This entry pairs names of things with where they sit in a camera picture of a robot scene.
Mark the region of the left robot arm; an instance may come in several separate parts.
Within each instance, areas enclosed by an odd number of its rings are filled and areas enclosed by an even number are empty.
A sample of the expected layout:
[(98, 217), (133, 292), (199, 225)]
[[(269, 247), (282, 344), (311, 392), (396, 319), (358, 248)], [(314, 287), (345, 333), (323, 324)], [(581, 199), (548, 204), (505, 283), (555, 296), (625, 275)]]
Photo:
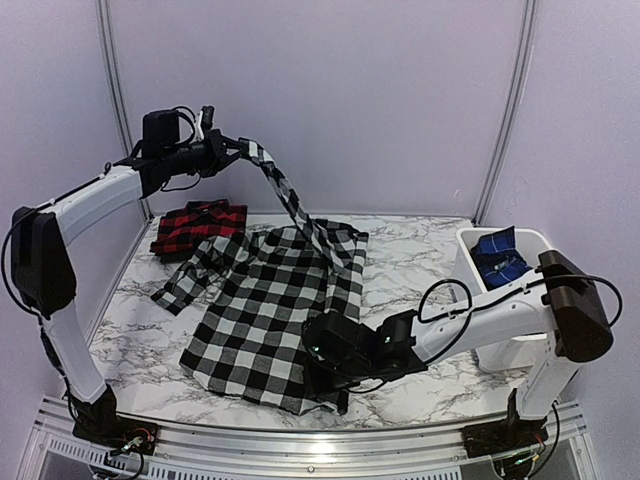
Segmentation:
[(85, 184), (35, 208), (15, 211), (3, 245), (10, 254), (7, 287), (17, 302), (38, 320), (41, 341), (69, 395), (94, 406), (108, 397), (108, 385), (97, 369), (79, 325), (77, 279), (68, 253), (74, 240), (122, 207), (158, 192), (173, 177), (213, 177), (238, 159), (257, 154), (255, 142), (233, 140), (218, 129), (181, 146), (136, 147)]

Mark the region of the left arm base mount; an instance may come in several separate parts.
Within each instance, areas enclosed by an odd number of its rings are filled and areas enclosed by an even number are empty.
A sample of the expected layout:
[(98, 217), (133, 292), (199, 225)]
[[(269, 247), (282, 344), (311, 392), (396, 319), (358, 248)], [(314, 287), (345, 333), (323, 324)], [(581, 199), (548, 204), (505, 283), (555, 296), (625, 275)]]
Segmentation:
[(94, 403), (71, 396), (69, 411), (74, 420), (73, 435), (95, 444), (121, 449), (139, 438), (141, 444), (133, 449), (144, 455), (155, 451), (159, 425), (153, 422), (123, 417), (117, 413), (117, 400), (108, 388)]

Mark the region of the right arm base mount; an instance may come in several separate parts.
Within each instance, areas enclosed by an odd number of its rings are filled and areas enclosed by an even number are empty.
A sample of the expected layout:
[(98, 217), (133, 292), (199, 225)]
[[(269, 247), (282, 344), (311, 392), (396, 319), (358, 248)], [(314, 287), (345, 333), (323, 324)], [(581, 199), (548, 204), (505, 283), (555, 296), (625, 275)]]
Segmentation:
[(496, 455), (546, 441), (546, 417), (522, 420), (516, 409), (516, 390), (508, 397), (507, 414), (502, 420), (462, 428), (463, 446), (469, 458)]

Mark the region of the black white plaid shirt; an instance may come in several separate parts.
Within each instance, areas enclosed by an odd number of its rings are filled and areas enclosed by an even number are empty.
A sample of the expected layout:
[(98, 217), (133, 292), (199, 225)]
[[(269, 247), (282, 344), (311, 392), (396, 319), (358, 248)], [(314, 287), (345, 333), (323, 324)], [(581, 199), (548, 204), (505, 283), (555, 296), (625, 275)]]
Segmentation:
[(181, 368), (216, 395), (300, 415), (321, 403), (305, 391), (303, 323), (330, 312), (359, 319), (369, 235), (309, 216), (270, 154), (254, 141), (248, 153), (290, 225), (203, 241), (151, 298), (177, 315), (218, 284)]

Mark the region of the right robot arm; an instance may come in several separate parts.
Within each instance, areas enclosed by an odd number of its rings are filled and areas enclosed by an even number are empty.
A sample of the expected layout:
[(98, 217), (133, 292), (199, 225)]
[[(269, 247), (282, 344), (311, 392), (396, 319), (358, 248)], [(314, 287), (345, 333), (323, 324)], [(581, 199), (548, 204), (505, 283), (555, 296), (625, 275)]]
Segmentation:
[(495, 438), (515, 448), (544, 420), (553, 401), (583, 364), (613, 346), (615, 318), (605, 312), (599, 286), (618, 295), (609, 280), (588, 275), (557, 250), (538, 256), (535, 269), (487, 293), (472, 295), (458, 279), (463, 300), (392, 315), (370, 328), (337, 311), (304, 322), (305, 392), (314, 399), (358, 388), (366, 380), (388, 384), (459, 353), (514, 337), (546, 334), (548, 343), (515, 390)]

